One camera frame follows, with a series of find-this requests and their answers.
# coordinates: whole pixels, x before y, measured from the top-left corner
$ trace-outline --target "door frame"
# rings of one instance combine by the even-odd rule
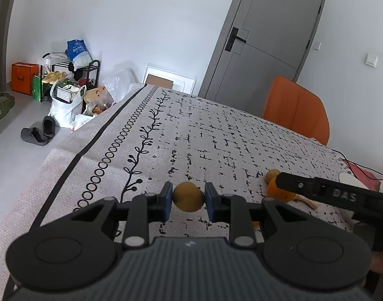
[[[240,5],[241,1],[242,0],[232,0],[232,3],[230,4],[228,14],[226,15],[226,18],[224,21],[224,25],[222,26],[221,32],[219,34],[217,43],[215,45],[214,52],[212,53],[212,56],[211,56],[210,63],[208,64],[208,68],[207,68],[206,74],[204,76],[203,83],[201,84],[201,88],[200,88],[200,91],[198,93],[199,97],[206,98],[206,96],[207,96],[208,89],[209,89],[209,87],[211,85],[211,81],[214,77],[214,73],[215,73],[215,70],[218,66],[222,51],[225,48],[225,44],[228,40],[228,35],[229,35],[230,30],[232,28],[232,25],[233,25],[233,22],[234,22],[234,19],[236,17],[236,13],[239,9],[239,5]],[[297,79],[299,78],[300,72],[303,68],[305,61],[306,61],[307,55],[309,54],[309,51],[311,49],[311,45],[313,44],[315,32],[317,31],[318,23],[320,21],[321,14],[323,13],[324,3],[325,3],[325,0],[321,0],[320,13],[317,15],[317,18],[315,20],[315,24],[314,24],[313,30],[311,32],[311,35],[310,35],[310,43],[309,43],[301,61],[300,61],[300,65],[297,68],[296,75],[293,78],[293,82],[296,82]]]

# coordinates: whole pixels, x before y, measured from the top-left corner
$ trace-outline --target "door handle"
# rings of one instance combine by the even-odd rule
[[[233,43],[235,42],[235,40],[239,40],[239,41],[242,41],[243,43],[246,43],[246,40],[244,40],[243,38],[237,36],[238,35],[238,31],[239,31],[239,28],[236,28],[236,27],[232,28],[232,31],[230,32],[228,43],[225,46],[225,51],[230,52],[230,50],[232,49],[232,46],[233,46]]]

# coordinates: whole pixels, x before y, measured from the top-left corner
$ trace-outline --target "black circle pattern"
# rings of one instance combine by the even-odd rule
[[[90,182],[86,184],[87,190],[82,193],[82,199],[77,202],[78,207],[76,207],[73,211],[86,207],[90,204],[90,201],[94,198],[93,192],[95,192],[98,188],[97,184],[102,181],[101,177],[105,175],[104,169],[108,168],[108,164],[111,162],[111,159],[115,157],[115,153],[118,151],[118,147],[126,139],[127,133],[130,132],[130,129],[136,123],[137,118],[141,115],[141,112],[147,106],[148,102],[151,100],[157,89],[158,86],[154,86],[154,88],[151,89],[151,91],[143,99],[140,105],[136,108],[136,111],[130,116],[129,120],[120,130],[119,135],[108,148],[108,151],[105,153],[104,157],[98,163],[98,168],[94,170],[95,175],[90,177]]]

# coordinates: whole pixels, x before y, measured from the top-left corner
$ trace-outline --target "green rug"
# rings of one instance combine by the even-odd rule
[[[0,93],[0,119],[9,113],[14,106],[14,97],[8,93]]]

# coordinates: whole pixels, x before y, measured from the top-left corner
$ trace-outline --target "brown ball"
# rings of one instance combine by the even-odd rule
[[[203,207],[204,194],[195,184],[185,181],[177,185],[172,200],[180,210],[193,213]]]
[[[269,184],[269,181],[271,181],[272,178],[275,178],[281,171],[277,169],[269,170],[267,175],[265,176],[265,182]]]

